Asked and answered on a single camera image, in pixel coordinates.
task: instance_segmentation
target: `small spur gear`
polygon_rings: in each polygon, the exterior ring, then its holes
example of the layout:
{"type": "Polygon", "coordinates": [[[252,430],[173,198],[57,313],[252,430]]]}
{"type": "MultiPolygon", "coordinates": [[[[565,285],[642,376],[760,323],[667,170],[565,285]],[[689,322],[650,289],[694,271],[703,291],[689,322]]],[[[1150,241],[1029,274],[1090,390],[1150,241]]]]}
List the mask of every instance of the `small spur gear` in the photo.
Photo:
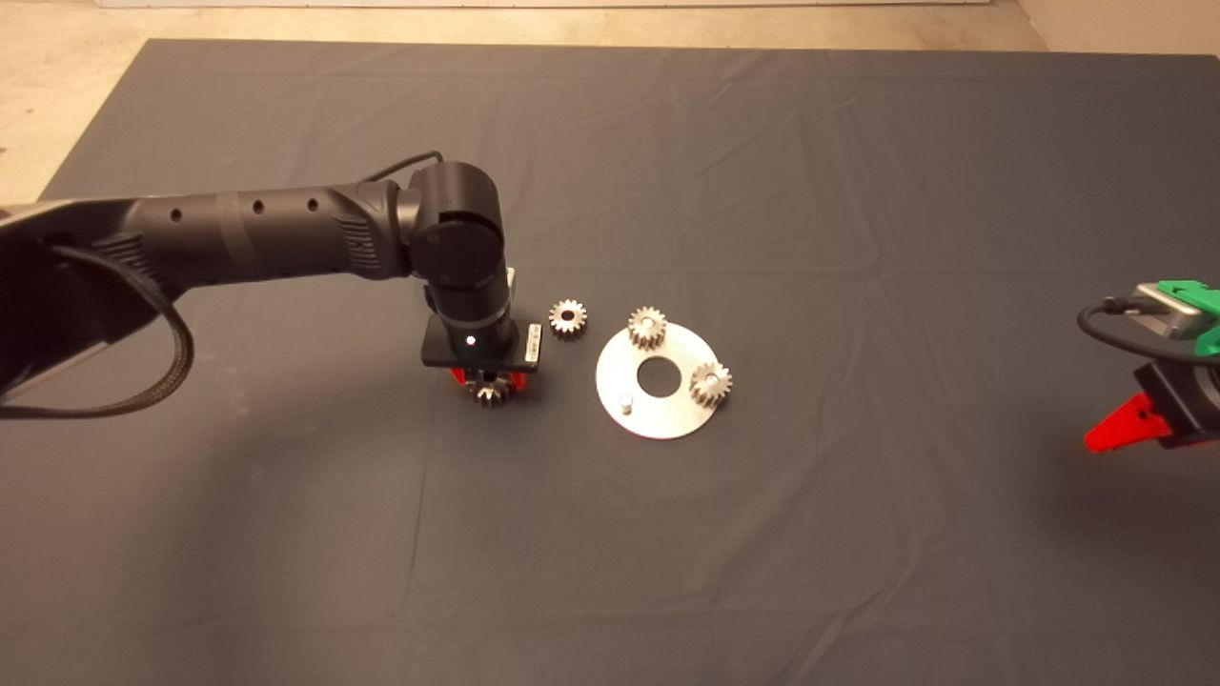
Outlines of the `small spur gear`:
{"type": "Polygon", "coordinates": [[[471,398],[484,408],[494,408],[508,403],[512,397],[512,381],[504,375],[495,375],[490,380],[476,378],[466,382],[466,389],[471,398]]]}
{"type": "Polygon", "coordinates": [[[720,363],[695,367],[691,375],[691,397],[705,408],[715,408],[733,389],[733,375],[720,363]]]}
{"type": "Polygon", "coordinates": [[[665,341],[665,315],[656,308],[640,308],[627,320],[627,334],[637,348],[650,350],[665,341]]]}
{"type": "Polygon", "coordinates": [[[584,333],[589,321],[589,310],[576,300],[560,300],[550,308],[550,331],[564,341],[571,341],[584,333]]]}

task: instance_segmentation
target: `center hole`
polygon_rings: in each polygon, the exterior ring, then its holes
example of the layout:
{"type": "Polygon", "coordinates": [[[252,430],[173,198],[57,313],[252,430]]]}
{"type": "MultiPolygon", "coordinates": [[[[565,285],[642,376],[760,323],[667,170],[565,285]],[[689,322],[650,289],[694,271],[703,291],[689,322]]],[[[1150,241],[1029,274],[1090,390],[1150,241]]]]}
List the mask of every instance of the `center hole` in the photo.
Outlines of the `center hole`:
{"type": "Polygon", "coordinates": [[[669,398],[682,386],[682,372],[665,358],[648,358],[639,365],[636,381],[644,393],[654,398],[669,398]]]}

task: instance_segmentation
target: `label sticker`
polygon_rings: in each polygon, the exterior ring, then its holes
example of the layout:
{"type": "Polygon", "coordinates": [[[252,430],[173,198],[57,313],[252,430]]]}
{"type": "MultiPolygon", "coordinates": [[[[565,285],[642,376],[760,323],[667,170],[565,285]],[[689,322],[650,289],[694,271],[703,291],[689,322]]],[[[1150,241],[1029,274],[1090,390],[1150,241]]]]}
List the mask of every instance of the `label sticker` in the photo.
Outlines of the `label sticker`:
{"type": "Polygon", "coordinates": [[[542,325],[531,323],[529,333],[526,337],[526,361],[531,364],[537,363],[539,349],[542,349],[542,325]]]}

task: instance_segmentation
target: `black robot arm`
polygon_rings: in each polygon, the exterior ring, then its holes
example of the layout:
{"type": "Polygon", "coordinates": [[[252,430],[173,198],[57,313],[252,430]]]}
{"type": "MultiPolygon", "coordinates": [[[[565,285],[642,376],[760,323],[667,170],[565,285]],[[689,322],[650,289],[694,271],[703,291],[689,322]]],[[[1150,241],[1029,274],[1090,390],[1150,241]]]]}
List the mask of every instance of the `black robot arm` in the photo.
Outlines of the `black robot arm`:
{"type": "Polygon", "coordinates": [[[336,272],[426,282],[426,365],[537,370],[536,345],[510,316],[495,184],[440,161],[406,188],[365,181],[0,210],[0,403],[150,322],[157,312],[133,281],[172,301],[196,287],[336,272]],[[135,273],[120,278],[99,261],[135,273]]]}

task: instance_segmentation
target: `concrete floor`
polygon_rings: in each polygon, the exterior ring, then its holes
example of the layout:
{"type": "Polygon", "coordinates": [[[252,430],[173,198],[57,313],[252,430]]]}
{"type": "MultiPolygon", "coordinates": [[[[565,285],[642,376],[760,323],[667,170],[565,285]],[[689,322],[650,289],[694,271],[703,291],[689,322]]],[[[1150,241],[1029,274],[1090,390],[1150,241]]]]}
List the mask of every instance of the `concrete floor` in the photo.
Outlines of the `concrete floor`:
{"type": "Polygon", "coordinates": [[[1016,0],[682,10],[101,10],[0,0],[0,203],[41,192],[149,38],[1046,50],[1016,0]]]}

